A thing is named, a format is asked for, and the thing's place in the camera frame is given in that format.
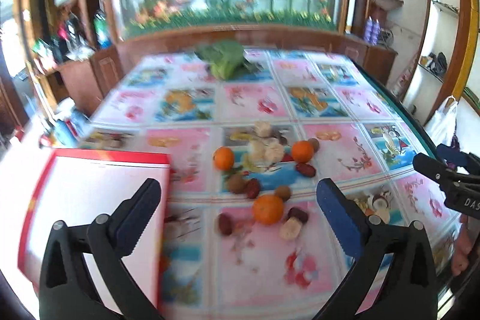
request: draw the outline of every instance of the plastic bag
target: plastic bag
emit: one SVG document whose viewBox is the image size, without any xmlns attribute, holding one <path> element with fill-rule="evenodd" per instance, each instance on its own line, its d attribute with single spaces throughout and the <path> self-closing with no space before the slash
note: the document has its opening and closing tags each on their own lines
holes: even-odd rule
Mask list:
<svg viewBox="0 0 480 320">
<path fill-rule="evenodd" d="M 453 102 L 447 107 L 449 99 L 453 99 Z M 458 102 L 453 95 L 450 95 L 442 102 L 428 124 L 425 125 L 425 131 L 435 146 L 439 144 L 451 145 L 457 122 L 457 106 Z"/>
</svg>

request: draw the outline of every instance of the shelf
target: shelf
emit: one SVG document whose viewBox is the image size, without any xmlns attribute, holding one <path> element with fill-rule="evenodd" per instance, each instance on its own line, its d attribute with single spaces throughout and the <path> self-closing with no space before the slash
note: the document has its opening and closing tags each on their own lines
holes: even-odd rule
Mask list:
<svg viewBox="0 0 480 320">
<path fill-rule="evenodd" d="M 453 6 L 442 3 L 439 1 L 432 1 L 432 3 L 435 5 L 436 8 L 438 8 L 441 12 L 445 12 L 451 16 L 454 16 L 455 18 L 459 18 L 459 12 L 453 8 Z"/>
</svg>

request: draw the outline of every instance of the screw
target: screw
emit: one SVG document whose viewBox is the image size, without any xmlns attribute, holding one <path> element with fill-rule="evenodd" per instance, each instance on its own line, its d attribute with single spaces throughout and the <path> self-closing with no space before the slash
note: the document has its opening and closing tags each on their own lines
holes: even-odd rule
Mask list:
<svg viewBox="0 0 480 320">
<path fill-rule="evenodd" d="M 97 218 L 95 219 L 95 222 L 97 224 L 105 224 L 109 219 L 109 215 L 108 214 L 99 214 L 97 216 Z"/>
<path fill-rule="evenodd" d="M 418 221 L 418 220 L 415 220 L 413 222 L 413 226 L 415 227 L 415 229 L 418 229 L 419 231 L 421 231 L 423 229 L 423 223 L 421 221 Z"/>
<path fill-rule="evenodd" d="M 382 222 L 382 219 L 378 217 L 376 214 L 372 214 L 369 218 L 368 221 L 372 223 L 374 226 L 379 225 Z"/>
<path fill-rule="evenodd" d="M 55 229 L 56 231 L 60 230 L 63 228 L 63 221 L 56 221 L 53 223 L 53 229 Z"/>
</svg>

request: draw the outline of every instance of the purple object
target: purple object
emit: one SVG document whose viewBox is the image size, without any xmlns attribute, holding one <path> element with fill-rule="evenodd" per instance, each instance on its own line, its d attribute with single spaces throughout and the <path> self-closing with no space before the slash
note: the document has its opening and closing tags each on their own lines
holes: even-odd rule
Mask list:
<svg viewBox="0 0 480 320">
<path fill-rule="evenodd" d="M 371 38 L 370 38 L 371 45 L 377 45 L 378 36 L 380 36 L 380 22 L 376 20 L 373 23 L 373 29 L 371 31 Z"/>
<path fill-rule="evenodd" d="M 365 23 L 365 30 L 363 32 L 364 41 L 368 43 L 370 42 L 371 33 L 373 29 L 374 29 L 374 21 L 371 19 L 371 16 L 369 16 L 367 22 Z"/>
</svg>

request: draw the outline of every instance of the hand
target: hand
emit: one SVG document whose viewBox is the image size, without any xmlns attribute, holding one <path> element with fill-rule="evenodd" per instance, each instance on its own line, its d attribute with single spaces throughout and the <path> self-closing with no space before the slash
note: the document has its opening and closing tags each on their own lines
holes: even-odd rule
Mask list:
<svg viewBox="0 0 480 320">
<path fill-rule="evenodd" d="M 452 256 L 452 274 L 455 277 L 465 271 L 469 265 L 467 256 L 472 250 L 473 243 L 468 233 L 468 221 L 468 216 L 464 214 L 460 216 L 462 227 L 460 228 L 457 240 L 455 240 L 454 253 Z"/>
</svg>

